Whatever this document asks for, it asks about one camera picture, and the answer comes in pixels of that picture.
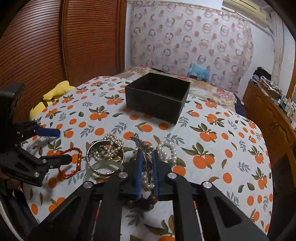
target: white wall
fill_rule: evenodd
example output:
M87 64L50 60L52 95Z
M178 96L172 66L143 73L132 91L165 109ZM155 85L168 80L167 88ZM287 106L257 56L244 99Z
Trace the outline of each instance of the white wall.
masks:
M281 76L279 87L282 89L283 94L286 95L290 86L294 61L295 61L295 40L290 31L284 24L284 58L281 65Z
M189 4L199 4L206 7L215 8L222 10L223 0L179 0L179 2L189 3ZM125 68L130 68L130 25L131 25L131 4L128 4L127 18L126 18L126 65ZM263 31L260 27L255 24L250 23L253 41L254 41L254 55L252 62L245 72L244 76L241 78L238 97L243 98L244 92L247 88L249 80L252 78L254 71L257 67L264 68L267 72L272 74L272 68L274 63L274 43L270 35L269 30L266 28ZM290 85L292 72L294 68L294 58L295 58L295 41L290 34L286 26L284 26L285 34L285 49L284 49L284 58L283 65L280 77L279 87L283 90L283 93L286 94Z

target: curtain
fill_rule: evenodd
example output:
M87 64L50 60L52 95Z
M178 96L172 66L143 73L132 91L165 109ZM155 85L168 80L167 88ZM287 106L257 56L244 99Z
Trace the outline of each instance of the curtain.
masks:
M274 31L274 67L272 69L271 80L278 85L284 56L284 26L282 19L275 11L271 12L271 20Z
M187 76L195 64L209 84L237 93L253 56L251 28L241 16L199 5L133 2L131 65Z

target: metal bangle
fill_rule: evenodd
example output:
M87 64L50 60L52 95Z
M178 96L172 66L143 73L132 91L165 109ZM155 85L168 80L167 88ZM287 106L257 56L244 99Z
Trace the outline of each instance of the metal bangle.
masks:
M91 157L91 153L92 153L92 150L95 148L95 147L99 147L99 146L104 146L104 145L110 145L111 141L107 141L107 140L100 140L100 141L93 141L91 144L90 144L90 147L89 149L87 150L86 152L86 156L84 157L84 160L87 162L90 170L92 170L95 174L97 174L98 176L103 176L103 177L109 177L111 176L112 174L115 173L115 171L112 171L112 172L108 172L108 173L102 173L102 172L99 172L97 171L96 169L93 169L91 167L91 164L90 164L90 157ZM118 144L114 142L113 146L115 147L118 147ZM122 149L120 149L119 151L117 151L116 153L119 153L120 155L120 159L117 161L117 162L120 162L121 164L123 164L124 162L124 159L125 159L125 155L124 155L124 151Z

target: zipper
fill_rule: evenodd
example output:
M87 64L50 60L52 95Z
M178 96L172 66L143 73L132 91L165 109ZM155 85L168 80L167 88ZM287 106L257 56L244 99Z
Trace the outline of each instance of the zipper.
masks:
M0 215L3 217L5 223L7 224L7 226L9 227L9 229L11 230L11 232L14 234L14 236L19 240L19 241L24 241L21 236L17 233L16 228L13 226L12 222L10 221L7 213L5 212L3 203L0 199Z

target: wooden dresser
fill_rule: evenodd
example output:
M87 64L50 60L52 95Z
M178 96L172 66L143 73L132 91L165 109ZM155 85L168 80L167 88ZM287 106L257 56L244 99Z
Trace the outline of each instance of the wooden dresser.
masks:
M290 119L252 82L248 84L243 101L247 118L262 131L271 166L287 157L296 187L296 132L291 127Z

